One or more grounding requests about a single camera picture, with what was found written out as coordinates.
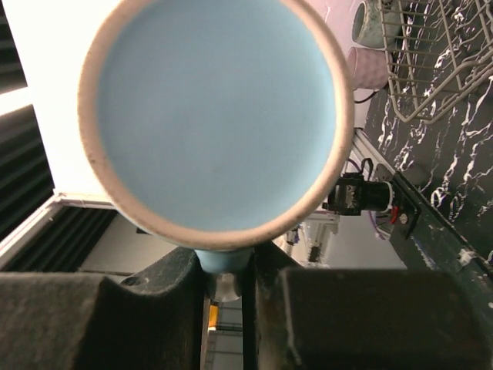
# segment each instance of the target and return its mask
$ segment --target white wall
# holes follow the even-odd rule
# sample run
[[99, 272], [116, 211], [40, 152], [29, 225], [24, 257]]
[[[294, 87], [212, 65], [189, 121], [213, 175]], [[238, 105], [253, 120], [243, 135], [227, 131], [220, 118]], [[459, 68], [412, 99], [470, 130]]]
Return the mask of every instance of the white wall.
[[330, 236], [325, 262], [331, 268], [406, 268], [391, 244], [375, 237], [366, 212], [340, 218], [339, 232]]
[[146, 234], [118, 215], [99, 239], [81, 266], [87, 271], [108, 271], [133, 274], [164, 257], [176, 246]]

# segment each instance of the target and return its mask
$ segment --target orange object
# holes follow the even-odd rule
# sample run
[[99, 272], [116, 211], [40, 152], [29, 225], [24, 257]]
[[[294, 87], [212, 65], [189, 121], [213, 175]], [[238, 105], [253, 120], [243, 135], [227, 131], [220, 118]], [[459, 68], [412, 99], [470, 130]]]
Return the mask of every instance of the orange object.
[[209, 328], [215, 328], [217, 324], [217, 314], [219, 308], [216, 305], [210, 305], [209, 308]]

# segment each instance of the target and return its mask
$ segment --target mug rim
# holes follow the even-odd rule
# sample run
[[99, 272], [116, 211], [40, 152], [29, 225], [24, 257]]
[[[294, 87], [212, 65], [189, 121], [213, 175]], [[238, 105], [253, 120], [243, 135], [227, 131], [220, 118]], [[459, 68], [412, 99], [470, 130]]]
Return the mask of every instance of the mug rim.
[[[357, 33], [357, 35], [355, 35], [355, 26], [357, 25], [356, 22], [355, 22], [355, 19], [356, 17], [360, 14], [360, 9], [363, 9], [363, 17], [361, 19], [361, 24], [358, 25], [359, 26], [359, 31]], [[354, 19], [353, 19], [353, 28], [351, 29], [351, 37], [353, 39], [354, 42], [358, 42], [358, 40], [360, 39], [361, 37], [361, 33], [363, 32], [363, 28], [365, 26], [365, 24], [367, 23], [368, 21], [368, 9], [367, 9], [367, 2], [365, 0], [363, 0], [358, 6], [357, 6], [357, 9], [356, 9], [356, 14], [354, 14]]]
[[146, 6], [159, 0], [122, 0], [100, 25], [82, 64], [77, 94], [79, 135], [96, 178], [115, 208], [140, 228], [176, 244], [226, 251], [273, 240], [315, 210], [340, 176], [349, 156], [354, 128], [353, 93], [346, 59], [324, 20], [304, 0], [277, 0], [305, 24], [324, 55], [333, 79], [336, 121], [333, 146], [308, 191], [280, 216], [247, 230], [203, 231], [175, 224], [151, 211], [116, 175], [99, 137], [97, 92], [106, 56], [121, 30]]

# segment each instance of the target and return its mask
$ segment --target cup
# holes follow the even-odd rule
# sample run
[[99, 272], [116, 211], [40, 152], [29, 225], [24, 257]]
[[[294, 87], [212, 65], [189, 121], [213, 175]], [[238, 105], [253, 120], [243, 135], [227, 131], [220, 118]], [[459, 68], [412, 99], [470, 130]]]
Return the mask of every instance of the cup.
[[353, 94], [336, 38], [304, 0], [202, 4], [119, 2], [82, 66], [79, 129], [116, 209], [174, 244], [220, 251], [198, 253], [205, 272], [236, 273], [226, 251], [286, 233], [327, 197], [352, 145]]
[[347, 54], [347, 67], [354, 90], [379, 90], [387, 85], [387, 58], [381, 50], [353, 47]]
[[[382, 7], [385, 34], [380, 15]], [[399, 5], [399, 0], [363, 0], [354, 15], [353, 41], [372, 49], [385, 47], [384, 39], [387, 44], [393, 42], [401, 32], [401, 7], [404, 4]]]

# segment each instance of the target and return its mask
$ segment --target white wire rack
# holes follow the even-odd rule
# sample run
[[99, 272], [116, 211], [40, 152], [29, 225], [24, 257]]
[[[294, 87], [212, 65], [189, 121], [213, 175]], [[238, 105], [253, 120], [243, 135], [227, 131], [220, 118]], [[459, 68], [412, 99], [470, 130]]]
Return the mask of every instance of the white wire rack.
[[[378, 0], [394, 111], [405, 123], [432, 124], [487, 87], [493, 75], [491, 0]], [[400, 14], [402, 33], [385, 35], [386, 12]]]

